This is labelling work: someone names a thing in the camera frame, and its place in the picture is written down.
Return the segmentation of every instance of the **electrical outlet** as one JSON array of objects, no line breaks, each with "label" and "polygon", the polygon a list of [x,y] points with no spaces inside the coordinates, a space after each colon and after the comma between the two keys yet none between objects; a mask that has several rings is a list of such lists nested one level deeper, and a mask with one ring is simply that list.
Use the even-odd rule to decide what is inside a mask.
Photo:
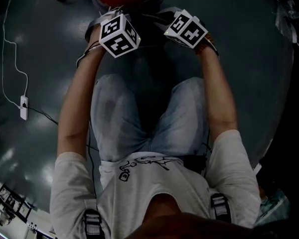
[{"label": "electrical outlet", "polygon": [[21,96],[20,98],[20,117],[24,120],[28,119],[28,101],[29,99],[26,96]]}]

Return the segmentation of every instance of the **white t-shirt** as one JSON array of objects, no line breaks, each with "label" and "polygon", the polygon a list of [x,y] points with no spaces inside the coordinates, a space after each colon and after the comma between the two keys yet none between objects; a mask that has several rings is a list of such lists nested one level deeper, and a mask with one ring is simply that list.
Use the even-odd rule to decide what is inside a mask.
[{"label": "white t-shirt", "polygon": [[232,223],[252,228],[260,207],[256,177],[238,131],[217,137],[206,179],[188,170],[175,157],[137,152],[119,162],[101,162],[103,193],[95,200],[86,160],[66,152],[55,163],[50,212],[57,237],[86,238],[83,215],[97,206],[105,238],[124,239],[143,222],[147,207],[157,194],[169,194],[182,212],[214,219],[210,196],[224,194]]}]

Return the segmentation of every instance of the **white cable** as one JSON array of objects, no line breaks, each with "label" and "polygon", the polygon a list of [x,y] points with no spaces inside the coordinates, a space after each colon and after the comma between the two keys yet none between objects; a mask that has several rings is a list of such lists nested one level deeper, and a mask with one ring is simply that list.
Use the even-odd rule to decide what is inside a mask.
[{"label": "white cable", "polygon": [[115,8],[113,8],[113,9],[111,9],[110,11],[113,11],[113,10],[120,10],[122,7],[123,7],[124,5],[121,5],[121,6],[119,6],[119,7],[115,7]]},{"label": "white cable", "polygon": [[81,61],[82,58],[84,58],[91,50],[97,49],[100,46],[102,46],[102,45],[99,44],[99,43],[97,43],[96,46],[93,46],[92,48],[89,48],[86,52],[84,52],[83,55],[76,60],[76,63],[75,63],[76,64],[76,68],[79,67],[79,62]]},{"label": "white cable", "polygon": [[25,94],[26,94],[26,90],[27,90],[27,88],[28,88],[28,75],[27,75],[25,72],[20,71],[20,70],[17,68],[17,66],[16,66],[16,46],[17,46],[17,45],[16,45],[15,42],[10,42],[10,41],[8,41],[8,40],[5,38],[5,27],[4,27],[4,25],[5,25],[5,20],[6,20],[6,16],[7,16],[7,13],[8,13],[8,9],[9,9],[9,6],[10,6],[10,2],[11,2],[11,0],[9,0],[9,2],[8,2],[8,6],[7,6],[6,11],[5,11],[5,15],[4,15],[4,19],[3,19],[3,25],[2,25],[2,29],[3,29],[3,43],[2,43],[2,91],[3,91],[3,94],[4,94],[5,98],[6,98],[10,103],[14,104],[14,105],[17,106],[19,109],[21,109],[21,106],[17,105],[15,102],[11,101],[11,100],[6,96],[6,94],[5,94],[5,92],[4,92],[4,86],[3,86],[3,75],[4,75],[4,69],[3,69],[3,52],[4,52],[4,43],[5,43],[5,42],[8,42],[8,43],[10,43],[10,44],[14,44],[14,45],[15,45],[15,50],[14,50],[14,52],[15,52],[15,56],[14,56],[14,66],[15,66],[15,69],[16,69],[19,73],[22,73],[22,74],[24,74],[24,75],[26,76],[26,85],[25,85],[25,90],[24,90],[24,96],[25,96]]}]

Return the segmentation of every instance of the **wire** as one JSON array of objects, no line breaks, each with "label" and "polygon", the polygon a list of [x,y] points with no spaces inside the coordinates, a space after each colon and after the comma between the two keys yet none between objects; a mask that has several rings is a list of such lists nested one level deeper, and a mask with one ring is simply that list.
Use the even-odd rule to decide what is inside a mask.
[{"label": "wire", "polygon": [[[40,113],[40,114],[46,116],[46,118],[47,118],[48,120],[52,121],[54,124],[59,125],[59,123],[58,123],[57,121],[55,121],[49,114],[46,114],[46,113],[43,112],[43,111],[38,111],[38,110],[36,110],[36,109],[34,109],[34,108],[32,108],[32,107],[26,107],[25,104],[23,104],[23,107],[28,108],[29,110],[33,110],[33,111],[35,111],[35,112],[37,112],[37,113]],[[94,148],[94,147],[89,146],[89,145],[87,145],[87,144],[86,144],[86,146],[87,146],[87,147],[90,147],[90,148],[93,149],[93,150],[99,151],[97,148]]]},{"label": "wire", "polygon": [[209,151],[209,153],[211,154],[212,153],[212,149],[209,147],[209,136],[210,136],[210,129],[208,129],[208,135],[207,135],[207,142],[206,143],[203,143],[203,145],[206,146],[206,151],[205,153],[203,154],[203,156],[205,157],[205,171],[204,171],[204,178],[206,177],[206,174],[207,174],[207,164],[206,164],[206,161],[207,161],[207,152]]},{"label": "wire", "polygon": [[89,153],[89,157],[91,159],[91,163],[92,163],[92,181],[93,181],[93,189],[94,189],[94,195],[96,196],[96,191],[95,191],[95,182],[94,182],[94,162],[91,156],[91,152],[90,152],[90,147],[91,147],[91,130],[92,130],[92,125],[91,125],[91,117],[89,120],[89,144],[88,144],[88,153]]},{"label": "wire", "polygon": [[96,41],[96,42],[93,42],[91,44],[91,46],[83,53],[83,55],[81,57],[79,57],[77,60],[76,60],[76,68],[79,67],[79,63],[81,61],[82,58],[86,57],[86,55],[91,51],[91,50],[94,50],[94,49],[97,49],[98,47],[100,47],[101,44],[99,43],[99,41]]},{"label": "wire", "polygon": [[35,111],[35,112],[37,112],[37,113],[40,113],[40,114],[46,116],[48,120],[52,121],[52,122],[53,122],[54,124],[56,124],[56,125],[59,125],[59,123],[56,122],[56,121],[55,121],[49,114],[46,114],[45,112],[40,112],[40,111],[38,111],[38,110],[36,110],[36,109],[34,109],[34,108],[31,108],[31,107],[27,107],[27,108],[28,108],[29,110],[33,110],[33,111]]},{"label": "wire", "polygon": [[122,7],[123,7],[124,5],[121,5],[121,6],[119,6],[119,7],[115,7],[115,8],[113,8],[113,9],[111,9],[111,7],[109,8],[109,12],[110,11],[113,11],[113,10],[120,10],[120,9],[122,9]]},{"label": "wire", "polygon": [[8,41],[6,38],[5,38],[5,21],[6,21],[6,16],[7,16],[7,13],[8,13],[8,9],[9,9],[9,6],[10,6],[10,2],[11,0],[9,0],[8,2],[8,6],[6,7],[6,11],[5,11],[5,15],[4,15],[4,19],[3,19],[3,25],[2,25],[2,30],[3,30],[3,43],[2,43],[2,91],[3,91],[3,94],[5,96],[5,98],[12,104],[14,104],[15,106],[17,106],[19,109],[21,109],[21,106],[17,105],[15,102],[11,101],[5,94],[4,92],[4,84],[3,84],[3,75],[4,75],[4,66],[3,66],[3,53],[4,53],[4,43],[5,42],[8,42],[10,44],[14,44],[15,45],[15,56],[14,56],[14,66],[15,66],[15,69],[19,72],[19,73],[22,73],[26,76],[26,85],[25,85],[25,90],[24,90],[24,96],[26,94],[26,90],[28,88],[28,75],[25,73],[25,72],[22,72],[18,69],[18,67],[16,66],[16,47],[17,47],[17,44],[15,42],[10,42]]}]

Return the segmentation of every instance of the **gray floor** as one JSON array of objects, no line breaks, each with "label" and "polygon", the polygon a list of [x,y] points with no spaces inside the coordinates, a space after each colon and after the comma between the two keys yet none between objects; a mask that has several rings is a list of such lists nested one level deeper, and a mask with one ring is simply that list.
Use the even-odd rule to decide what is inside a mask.
[{"label": "gray floor", "polygon": [[[233,90],[239,128],[250,161],[255,166],[272,139],[288,90],[292,48],[275,28],[274,0],[165,0],[162,8],[177,6],[202,19],[212,33],[224,71]],[[18,43],[17,64],[29,75],[29,105],[56,120],[75,72],[75,61],[86,46],[83,38],[97,15],[89,0],[12,0],[6,34]],[[2,18],[0,16],[0,180],[35,206],[48,211],[56,155],[57,127],[44,116],[29,112],[27,121],[7,102],[1,88]],[[167,43],[177,81],[201,76],[198,60],[189,49]],[[133,87],[153,88],[142,52],[113,59],[107,54],[98,77],[120,73]],[[6,94],[15,102],[25,78],[13,68],[14,49],[4,52]],[[92,151],[97,192],[99,158]]]}]

